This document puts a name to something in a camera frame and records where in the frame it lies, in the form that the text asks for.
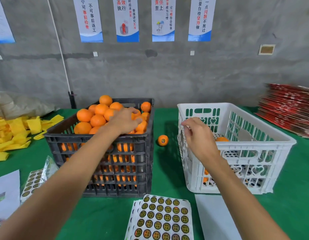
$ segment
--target cartoon figure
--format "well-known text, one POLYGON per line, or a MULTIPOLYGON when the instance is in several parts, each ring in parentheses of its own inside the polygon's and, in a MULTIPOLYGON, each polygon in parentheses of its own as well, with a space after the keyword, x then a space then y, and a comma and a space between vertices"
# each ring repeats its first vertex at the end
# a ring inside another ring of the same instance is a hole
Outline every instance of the cartoon figure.
POLYGON ((162 33, 162 27, 164 25, 164 21, 160 21, 157 23, 158 29, 157 29, 157 33, 161 34, 162 33))
POLYGON ((126 25, 126 24, 122 24, 121 26, 120 26, 120 33, 122 34, 122 35, 127 35, 128 34, 128 26, 126 25))

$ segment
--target concrete wall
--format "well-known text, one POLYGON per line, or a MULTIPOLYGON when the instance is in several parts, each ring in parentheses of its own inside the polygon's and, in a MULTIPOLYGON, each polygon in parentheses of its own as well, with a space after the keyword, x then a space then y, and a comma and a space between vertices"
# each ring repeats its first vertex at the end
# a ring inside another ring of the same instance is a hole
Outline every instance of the concrete wall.
MULTIPOLYGON (((175 41, 152 42, 151 0, 138 0, 140 43, 116 42, 112 0, 99 0, 104 43, 81 43, 73 0, 50 1, 78 107, 102 94, 253 106, 263 83, 309 86, 309 0, 217 0, 211 42, 187 41, 191 0, 176 1, 175 41), (257 56, 260 44, 274 55, 257 56)), ((0 45, 0 89, 69 107, 47 0, 1 2, 16 43, 0 45)))

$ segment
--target white cable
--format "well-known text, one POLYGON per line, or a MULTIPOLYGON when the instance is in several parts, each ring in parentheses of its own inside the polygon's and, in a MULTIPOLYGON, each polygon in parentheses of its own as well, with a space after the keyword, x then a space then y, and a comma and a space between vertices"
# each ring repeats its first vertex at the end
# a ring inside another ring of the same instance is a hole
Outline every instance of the white cable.
POLYGON ((64 72, 65 72, 65 78, 67 79, 67 84, 68 84, 69 92, 71 93, 70 84, 69 84, 69 79, 68 79, 68 74, 67 74, 67 69, 65 68, 63 53, 62 53, 61 44, 60 44, 60 40, 59 40, 59 36, 58 36, 58 31, 56 30, 56 23, 54 22, 54 17, 53 17, 53 13, 52 13, 50 1, 49 1, 49 0, 47 0, 47 1, 48 1, 50 13, 51 13, 51 17, 52 17, 53 26, 54 26, 55 31, 56 31, 56 38, 57 38, 57 40, 58 40, 58 44, 59 44, 59 48, 60 48, 62 63, 63 63, 63 67, 64 67, 64 72))

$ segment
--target left hand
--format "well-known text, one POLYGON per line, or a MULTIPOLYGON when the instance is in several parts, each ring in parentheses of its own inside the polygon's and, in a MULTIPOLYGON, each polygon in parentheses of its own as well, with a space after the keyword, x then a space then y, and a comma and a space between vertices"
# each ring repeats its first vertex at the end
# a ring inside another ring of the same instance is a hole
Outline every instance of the left hand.
POLYGON ((114 116, 110 118, 109 125, 118 129, 120 134, 127 134, 137 128, 142 122, 141 118, 132 120, 131 113, 136 114, 137 112, 138 110, 133 107, 123 108, 120 111, 116 111, 114 116))

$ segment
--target green tablecloth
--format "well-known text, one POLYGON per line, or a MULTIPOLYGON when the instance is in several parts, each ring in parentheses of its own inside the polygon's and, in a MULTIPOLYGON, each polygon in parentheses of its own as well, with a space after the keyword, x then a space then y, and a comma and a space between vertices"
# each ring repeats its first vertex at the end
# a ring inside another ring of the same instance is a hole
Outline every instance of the green tablecloth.
MULTIPOLYGON (((72 109, 61 109, 57 113, 69 117, 75 112, 72 109)), ((154 145, 151 194, 189 200, 192 206, 194 238, 203 239, 194 194, 185 186, 176 141, 177 128, 176 108, 156 110, 154 139, 166 134, 170 141, 166 147, 154 145)), ((274 193, 256 197, 292 240, 309 239, 309 139, 285 133, 295 138, 297 145, 292 148, 285 162, 274 193)), ((11 151, 8 160, 0 162, 0 176, 20 169, 22 191, 30 171, 41 169, 48 155, 52 156, 44 139, 32 141, 28 148, 11 151)), ((57 239, 123 239, 134 200, 136 199, 80 199, 57 239)))

